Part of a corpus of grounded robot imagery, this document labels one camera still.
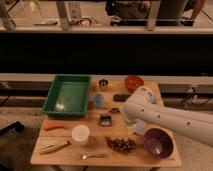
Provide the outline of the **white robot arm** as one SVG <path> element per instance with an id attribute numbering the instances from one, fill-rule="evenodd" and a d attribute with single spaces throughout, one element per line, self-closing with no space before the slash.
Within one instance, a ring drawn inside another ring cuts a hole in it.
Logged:
<path id="1" fill-rule="evenodd" d="M 213 147 L 213 115 L 159 106 L 153 91 L 146 86 L 137 88 L 121 111 L 127 123 L 143 120 Z"/>

